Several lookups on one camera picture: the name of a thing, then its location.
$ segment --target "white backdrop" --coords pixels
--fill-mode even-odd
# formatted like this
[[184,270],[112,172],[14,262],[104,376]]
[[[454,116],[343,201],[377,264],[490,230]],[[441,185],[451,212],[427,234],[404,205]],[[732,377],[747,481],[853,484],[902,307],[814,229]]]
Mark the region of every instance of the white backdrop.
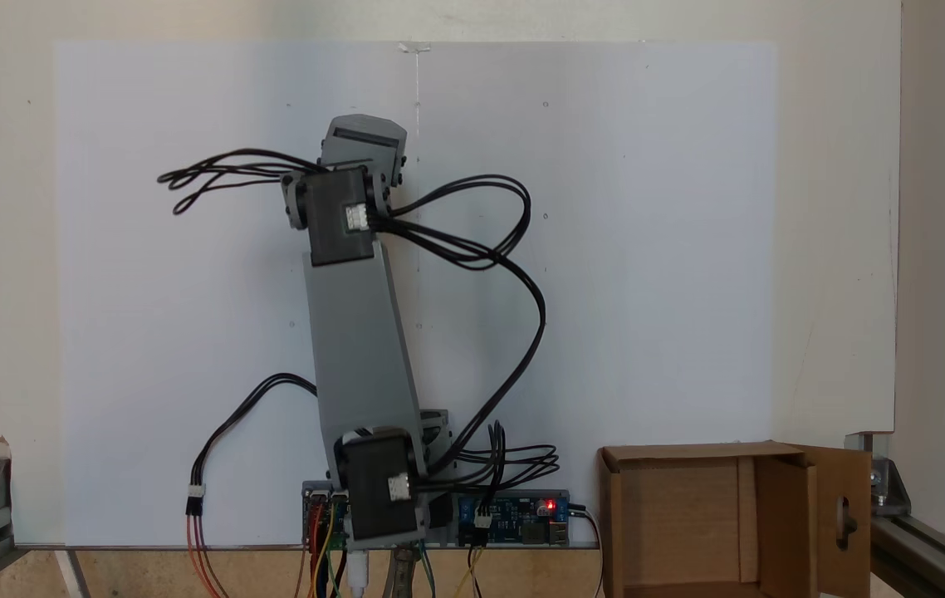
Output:
[[[593,503],[602,445],[772,435],[772,45],[64,42],[56,60],[67,545],[180,545],[210,432],[265,375],[313,377],[306,235],[279,190],[174,218],[154,177],[237,147],[312,159],[344,113],[408,129],[397,203],[468,174],[531,190],[514,257],[547,334],[495,416],[514,445],[559,445],[543,488]],[[419,217],[501,238],[518,202],[492,195]],[[533,303],[502,270],[392,246],[422,405],[461,427],[519,360]],[[297,542],[299,484],[324,470],[313,398],[275,390],[212,453],[211,543]]]

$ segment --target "box flap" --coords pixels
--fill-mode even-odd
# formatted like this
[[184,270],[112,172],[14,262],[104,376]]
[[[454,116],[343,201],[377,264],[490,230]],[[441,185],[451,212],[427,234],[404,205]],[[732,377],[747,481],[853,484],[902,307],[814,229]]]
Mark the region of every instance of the box flap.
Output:
[[685,583],[682,586],[629,587],[624,598],[767,598],[755,583]]
[[767,440],[762,443],[725,443],[715,445],[659,445],[604,447],[602,458],[610,470],[619,472],[624,467],[639,465],[642,461],[659,458],[734,458],[760,457],[768,454],[801,454],[790,445]]
[[755,461],[761,591],[772,598],[819,595],[815,567],[815,466]]
[[609,471],[605,456],[598,459],[598,504],[600,506],[602,572],[606,598],[624,598],[624,528],[621,510],[620,474]]
[[[841,598],[871,593],[871,453],[796,446],[815,465],[819,591]],[[845,534],[845,519],[849,529]]]

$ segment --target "black cable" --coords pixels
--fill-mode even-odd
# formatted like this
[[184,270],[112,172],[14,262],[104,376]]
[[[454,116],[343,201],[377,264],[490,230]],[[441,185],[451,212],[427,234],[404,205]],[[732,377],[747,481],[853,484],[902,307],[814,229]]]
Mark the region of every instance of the black cable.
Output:
[[[495,488],[495,493],[503,491],[503,489],[515,488],[518,485],[540,479],[561,469],[561,466],[557,465],[559,457],[557,457],[557,449],[555,446],[531,445],[512,449],[502,446],[502,444],[496,440],[497,436],[499,436],[498,429],[501,428],[502,425],[497,423],[497,421],[495,424],[492,424],[491,427],[488,427],[488,438],[491,440],[491,448],[488,450],[465,450],[458,455],[457,461],[480,464],[482,465],[480,469],[460,478],[433,478],[428,481],[419,482],[419,485],[417,485],[419,491],[466,493],[466,495],[483,493],[483,495],[485,495],[484,500],[481,501],[480,507],[477,508],[482,511],[483,507],[488,507],[489,504],[491,504],[492,496],[488,496],[488,494],[491,493],[492,488]],[[511,453],[526,453],[533,450],[544,452],[542,452],[542,454],[532,455],[532,457],[509,458]],[[499,482],[495,479],[495,476],[500,476],[500,474],[502,474],[502,470],[500,469],[506,465],[528,465],[528,467],[514,474],[509,480]],[[488,477],[492,478],[491,483],[482,484],[481,482],[487,480]]]
[[441,473],[442,470],[453,463],[454,459],[456,459],[465,446],[468,445],[469,439],[473,437],[477,429],[480,428],[480,425],[483,425],[487,417],[494,411],[495,406],[502,401],[502,397],[506,396],[507,391],[521,378],[523,372],[528,370],[528,365],[531,363],[532,357],[536,355],[536,350],[541,343],[542,333],[544,333],[546,329],[546,302],[545,299],[542,298],[540,288],[538,288],[536,283],[528,276],[528,273],[514,264],[514,262],[510,261],[509,257],[506,257],[506,255],[499,252],[496,248],[491,249],[483,246],[482,243],[457,238],[457,236],[436,231],[434,228],[424,227],[422,224],[407,223],[407,221],[404,220],[396,220],[378,215],[370,216],[370,227],[378,232],[386,232],[407,239],[407,241],[415,243],[415,245],[438,255],[438,257],[443,258],[443,260],[462,268],[488,269],[495,265],[502,266],[513,273],[513,275],[517,277],[517,280],[525,284],[532,298],[536,300],[536,307],[540,312],[540,325],[538,325],[536,330],[536,336],[533,337],[532,343],[529,345],[528,350],[526,350],[521,362],[517,364],[517,367],[514,368],[514,371],[509,377],[502,382],[502,386],[499,386],[499,389],[484,402],[484,405],[481,406],[476,415],[472,417],[472,420],[465,425],[465,428],[453,441],[449,450],[429,466],[428,474],[429,477],[432,477],[435,476],[435,474]]
[[495,421],[495,436],[498,439],[498,461],[495,464],[495,474],[491,477],[491,485],[487,486],[487,492],[480,501],[481,513],[487,515],[491,513],[491,503],[495,500],[499,486],[502,486],[502,476],[506,474],[506,430]]
[[[252,162],[249,164],[224,164],[227,159],[242,158],[242,156],[253,156],[253,158],[267,158],[272,162]],[[174,205],[174,215],[179,216],[192,208],[196,200],[199,200],[204,193],[213,192],[219,189],[234,189],[234,187],[244,187],[248,185],[263,185],[267,183],[276,183],[284,175],[289,173],[324,173],[326,168],[320,165],[308,162],[305,159],[295,158],[270,150],[255,148],[238,149],[211,158],[201,159],[199,162],[177,170],[170,170],[169,173],[161,174],[158,182],[166,184],[170,190],[184,189],[197,181],[200,177],[209,177],[206,183],[199,186],[188,196]],[[215,185],[222,177],[252,177],[256,180],[242,181],[238,183],[227,183]]]
[[[214,433],[211,434],[210,439],[208,439],[206,445],[203,446],[203,450],[199,451],[199,456],[196,457],[196,461],[192,465],[192,474],[190,477],[191,485],[203,485],[203,466],[206,465],[207,455],[210,454],[210,450],[213,448],[214,443],[217,443],[218,439],[222,438],[222,436],[227,431],[229,431],[233,425],[243,419],[243,417],[247,415],[248,412],[252,411],[252,409],[255,408],[257,402],[259,402],[262,397],[268,393],[268,391],[282,384],[295,384],[296,386],[301,387],[301,389],[308,391],[308,393],[311,395],[314,395],[315,397],[317,396],[317,387],[307,379],[302,378],[300,375],[275,374],[271,375],[270,378],[266,378],[263,380],[263,382],[260,382],[259,385],[256,386],[254,390],[252,390],[252,393],[249,394],[243,402],[241,402],[240,406],[238,406],[236,411],[233,412],[233,415],[230,415],[228,419],[223,421],[223,423],[218,426],[218,430],[215,430]],[[199,503],[200,508],[202,508],[202,497],[200,497]],[[193,515],[202,515],[202,512],[193,513]]]

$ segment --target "red wire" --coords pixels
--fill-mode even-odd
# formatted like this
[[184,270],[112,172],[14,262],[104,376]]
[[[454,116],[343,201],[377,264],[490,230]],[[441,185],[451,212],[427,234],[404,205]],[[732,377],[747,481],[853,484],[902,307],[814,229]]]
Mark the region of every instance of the red wire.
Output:
[[[313,511],[314,514],[310,518],[310,532],[308,533],[308,537],[310,540],[310,571],[314,571],[314,567],[316,567],[316,563],[318,559],[317,526],[320,525],[321,510],[323,510],[323,508],[324,507],[314,507],[314,511]],[[306,598],[314,598],[314,594],[317,592],[317,588],[313,587],[314,586],[313,583],[311,583],[310,586],[311,586],[310,591],[308,594],[306,594]]]
[[229,598],[229,594],[225,591],[225,586],[222,586],[221,580],[218,579],[218,575],[214,572],[214,567],[210,564],[210,553],[207,550],[207,535],[203,533],[203,518],[196,517],[194,523],[195,531],[199,538],[199,554],[203,557],[203,561],[207,563],[207,569],[204,575],[210,574],[210,578],[214,580],[214,586],[218,588],[218,593],[222,595],[222,598]]
[[199,567],[196,565],[195,556],[193,556],[192,554],[192,518],[191,516],[185,518],[184,535],[185,537],[188,538],[188,541],[189,541],[189,560],[192,561],[192,568],[195,569],[196,576],[198,576],[199,578],[199,582],[203,583],[203,587],[207,588],[207,591],[209,591],[210,595],[213,598],[221,598],[219,597],[218,594],[214,593],[214,588],[210,586],[210,583],[207,583],[207,576],[205,576],[203,572],[199,570]]
[[210,579],[207,578],[207,565],[203,563],[203,534],[199,532],[199,526],[196,525],[195,520],[192,521],[192,538],[195,538],[196,542],[196,557],[199,559],[199,570],[203,572],[203,578],[207,579],[211,596],[214,598],[222,598],[222,596],[218,594],[218,591],[215,590],[214,584],[210,583]]

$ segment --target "wire connector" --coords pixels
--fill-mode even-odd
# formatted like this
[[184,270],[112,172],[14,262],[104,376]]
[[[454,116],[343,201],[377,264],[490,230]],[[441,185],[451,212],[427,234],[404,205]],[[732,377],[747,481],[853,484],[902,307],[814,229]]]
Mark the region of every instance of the wire connector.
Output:
[[190,517],[203,517],[203,497],[190,496],[184,504],[184,514]]
[[355,205],[348,205],[345,211],[347,212],[348,231],[370,230],[370,216],[365,211],[365,204],[357,203]]
[[203,517],[203,495],[206,489],[202,484],[189,484],[189,499],[184,504],[184,514],[190,517]]
[[409,500],[409,474],[400,473],[398,476],[388,478],[388,495],[392,502],[400,500]]

